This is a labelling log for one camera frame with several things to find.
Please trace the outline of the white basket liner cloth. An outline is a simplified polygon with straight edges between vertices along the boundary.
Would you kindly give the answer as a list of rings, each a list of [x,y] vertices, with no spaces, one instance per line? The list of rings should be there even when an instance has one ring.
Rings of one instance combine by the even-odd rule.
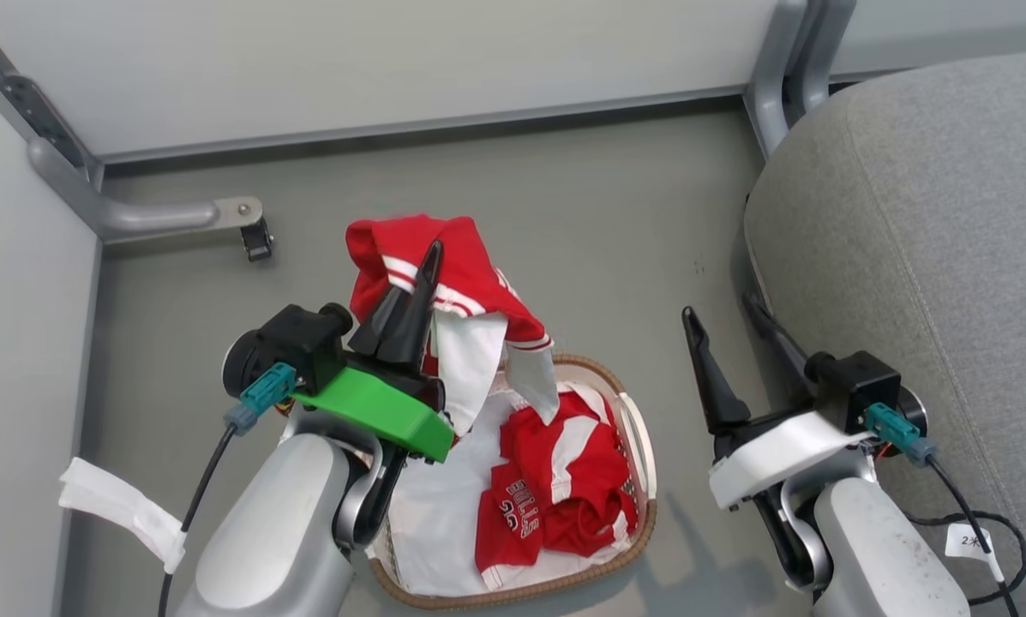
[[[490,394],[473,429],[453,445],[443,464],[411,462],[400,474],[388,509],[388,534],[407,592],[450,597],[504,592],[593,567],[567,573],[559,557],[545,554],[543,567],[555,571],[554,578],[490,590],[475,566],[480,497],[490,485],[494,466],[501,463],[498,433],[515,404],[513,392]]]

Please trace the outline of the red Bulls jersey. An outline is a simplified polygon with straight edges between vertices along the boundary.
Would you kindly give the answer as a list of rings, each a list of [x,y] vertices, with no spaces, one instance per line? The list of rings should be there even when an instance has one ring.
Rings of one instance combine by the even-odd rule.
[[[552,579],[543,556],[578,572],[626,551],[639,515],[611,409],[580,384],[559,386],[544,422],[515,404],[498,434],[501,463],[480,497],[475,566],[490,590]]]

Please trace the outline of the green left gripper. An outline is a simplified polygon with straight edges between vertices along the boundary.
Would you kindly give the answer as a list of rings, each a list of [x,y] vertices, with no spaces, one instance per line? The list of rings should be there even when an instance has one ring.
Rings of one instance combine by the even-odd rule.
[[[400,446],[412,457],[442,464],[453,448],[453,425],[445,413],[445,383],[419,374],[425,359],[443,257],[433,241],[416,271],[415,291],[388,286],[349,340],[356,354],[318,392],[298,387],[302,404],[344,418],[376,437]],[[382,363],[367,356],[378,355]]]

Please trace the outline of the red white striped garment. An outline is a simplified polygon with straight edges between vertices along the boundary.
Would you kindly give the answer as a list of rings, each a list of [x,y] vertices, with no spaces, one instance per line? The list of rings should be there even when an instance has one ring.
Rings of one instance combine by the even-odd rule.
[[[453,433],[468,433],[498,374],[505,375],[518,402],[552,424],[560,407],[553,339],[494,266],[469,216],[420,214],[349,225],[345,246],[359,270],[351,311],[365,319],[388,286],[415,291],[433,242],[441,243],[443,255],[423,372],[443,382],[443,409]]]

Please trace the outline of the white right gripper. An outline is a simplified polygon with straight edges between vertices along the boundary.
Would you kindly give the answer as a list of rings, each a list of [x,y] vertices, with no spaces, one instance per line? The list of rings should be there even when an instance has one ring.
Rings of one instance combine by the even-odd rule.
[[[778,367],[791,404],[811,404],[817,382],[807,376],[808,355],[778,323],[755,293],[742,298],[749,324],[766,344]],[[751,419],[748,406],[733,392],[710,351],[708,333],[692,306],[682,309],[694,379],[710,434],[724,434]],[[846,434],[816,410],[783,421],[712,466],[709,484],[717,507],[729,509],[764,489],[797,476],[833,457],[849,445],[873,438],[870,431]]]

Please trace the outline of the grey partition corner frame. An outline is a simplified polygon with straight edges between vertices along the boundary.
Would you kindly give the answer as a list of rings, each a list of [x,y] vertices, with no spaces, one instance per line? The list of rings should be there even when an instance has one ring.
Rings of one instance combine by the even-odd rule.
[[[57,107],[41,87],[16,69],[0,47],[0,95],[2,95],[32,132],[47,141],[94,187],[101,187],[104,165],[71,128]]]

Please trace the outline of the white brown-rimmed laundry basket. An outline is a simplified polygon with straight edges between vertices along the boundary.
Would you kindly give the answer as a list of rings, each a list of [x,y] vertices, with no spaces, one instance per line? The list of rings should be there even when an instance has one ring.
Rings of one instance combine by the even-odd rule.
[[[657,473],[655,472],[652,441],[647,437],[645,422],[643,422],[642,415],[639,414],[637,404],[627,394],[625,387],[619,382],[617,376],[611,374],[611,371],[597,361],[586,358],[586,356],[555,355],[553,356],[553,371],[555,371],[557,386],[562,382],[584,384],[584,386],[598,390],[614,406],[623,452],[626,454],[631,474],[630,481],[627,483],[627,492],[634,497],[639,515],[630,548],[614,560],[593,566],[578,574],[552,579],[552,581],[541,584],[504,590],[504,592],[488,592],[461,597],[415,595],[407,592],[399,581],[398,562],[395,560],[390,539],[390,511],[388,511],[386,523],[383,524],[378,536],[374,537],[370,547],[365,551],[376,582],[383,587],[388,595],[404,605],[428,610],[428,612],[475,609],[510,604],[510,602],[523,602],[532,597],[564,592],[564,590],[570,590],[575,586],[587,584],[595,579],[609,577],[611,573],[638,560],[645,550],[645,546],[652,538],[655,517],[657,516],[657,504],[655,504]],[[507,385],[505,375],[498,374],[490,387],[489,395],[505,391],[512,392]]]

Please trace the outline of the grey fabric sofa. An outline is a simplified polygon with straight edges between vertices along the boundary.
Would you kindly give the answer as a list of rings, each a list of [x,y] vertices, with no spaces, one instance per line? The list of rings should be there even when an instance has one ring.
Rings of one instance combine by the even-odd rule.
[[[899,371],[969,504],[1026,539],[1026,52],[831,95],[772,153],[744,235],[779,323]],[[1026,617],[1026,578],[1013,596]]]

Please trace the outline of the aluminium partition bottom rail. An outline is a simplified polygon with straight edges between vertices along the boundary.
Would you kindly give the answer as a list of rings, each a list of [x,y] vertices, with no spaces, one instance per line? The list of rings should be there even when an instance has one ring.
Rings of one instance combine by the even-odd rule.
[[[351,138],[383,134],[409,134],[423,132],[424,130],[473,128],[473,126],[484,126],[496,123],[531,121],[537,120],[538,118],[555,118],[626,109],[650,108],[650,106],[654,105],[672,105],[672,103],[686,103],[689,101],[741,95],[745,90],[747,90],[747,85],[742,83],[742,85],[727,87],[707,87],[707,89],[684,91],[684,93],[639,95],[615,100],[571,103],[570,105],[544,106],[544,108],[473,114],[473,116],[428,118],[428,120],[360,126],[360,128],[309,130],[309,132],[294,134],[269,134],[261,137],[235,138],[235,140],[212,141],[212,143],[195,143],[183,146],[167,146],[145,149],[145,151],[101,153],[101,155],[98,155],[98,160],[101,163],[106,165],[120,165],[166,158],[251,151],[251,149],[266,147],[325,143],[325,141],[350,140]]]

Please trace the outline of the grey partition post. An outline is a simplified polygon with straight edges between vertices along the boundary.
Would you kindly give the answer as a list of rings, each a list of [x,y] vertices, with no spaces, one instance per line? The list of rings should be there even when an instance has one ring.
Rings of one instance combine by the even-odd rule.
[[[858,0],[807,0],[784,76],[787,118],[794,124],[830,97],[837,57]]]
[[[752,77],[745,87],[745,111],[765,159],[788,133],[783,85],[808,0],[776,0]]]

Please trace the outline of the black caster wheel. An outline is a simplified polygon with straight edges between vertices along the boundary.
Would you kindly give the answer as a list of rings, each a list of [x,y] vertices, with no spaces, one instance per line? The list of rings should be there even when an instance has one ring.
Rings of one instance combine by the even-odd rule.
[[[253,224],[242,226],[239,231],[241,231],[243,250],[249,262],[268,261],[273,257],[274,237],[264,218]]]

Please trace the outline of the grey partition foot bracket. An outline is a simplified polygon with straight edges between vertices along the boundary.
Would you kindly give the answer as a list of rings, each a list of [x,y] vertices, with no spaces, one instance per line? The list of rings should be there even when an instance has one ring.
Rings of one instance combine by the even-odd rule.
[[[263,218],[253,196],[134,206],[102,195],[54,146],[34,138],[27,157],[36,175],[104,243],[128,243],[183,234],[241,228]]]

